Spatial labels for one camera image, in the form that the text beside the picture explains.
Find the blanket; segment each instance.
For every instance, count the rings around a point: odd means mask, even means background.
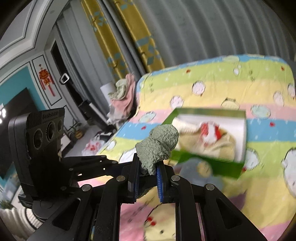
[[[223,193],[276,241],[296,212],[296,101],[289,65],[271,56],[222,56],[146,74],[136,90],[135,116],[98,154],[131,161],[135,144],[176,107],[246,110],[245,172],[237,180],[224,177]],[[159,205],[155,189],[123,205],[120,240],[174,240],[174,210]]]

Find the plastic bag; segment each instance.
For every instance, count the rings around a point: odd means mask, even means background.
[[[105,141],[100,140],[100,135],[96,135],[87,143],[81,154],[83,156],[94,156],[98,153],[98,151],[103,147],[105,143]]]

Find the green box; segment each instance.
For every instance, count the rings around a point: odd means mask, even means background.
[[[241,110],[227,110],[227,109],[197,109],[197,108],[176,108],[173,112],[167,117],[167,119],[163,122],[163,124],[171,124],[173,119],[177,116],[196,116],[203,117],[203,118],[216,118],[221,119],[226,123],[233,120],[231,126],[233,128],[238,128],[242,130],[237,135],[241,135],[240,139],[243,142],[240,142],[242,153],[240,153],[240,159],[235,159],[234,161],[230,161],[227,159],[220,159],[208,156],[201,156],[193,153],[189,153],[184,150],[173,150],[172,156],[170,159],[176,160],[179,163],[187,161],[192,157],[198,157],[205,161],[207,161],[213,170],[214,175],[222,175],[222,176],[229,176],[238,178],[242,172],[242,168],[244,166],[245,160],[245,149],[246,149],[246,135],[247,135],[247,127],[246,127],[246,113],[245,111]]]

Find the pink towel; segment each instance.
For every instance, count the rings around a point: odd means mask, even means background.
[[[122,100],[111,100],[111,104],[114,106],[117,112],[122,113],[122,115],[127,118],[133,106],[135,77],[133,74],[127,74],[126,79],[128,81],[126,96]]]

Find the tv screen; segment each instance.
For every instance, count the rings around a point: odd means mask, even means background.
[[[27,88],[9,101],[0,113],[0,177],[3,179],[12,164],[8,138],[8,123],[11,118],[37,111]]]

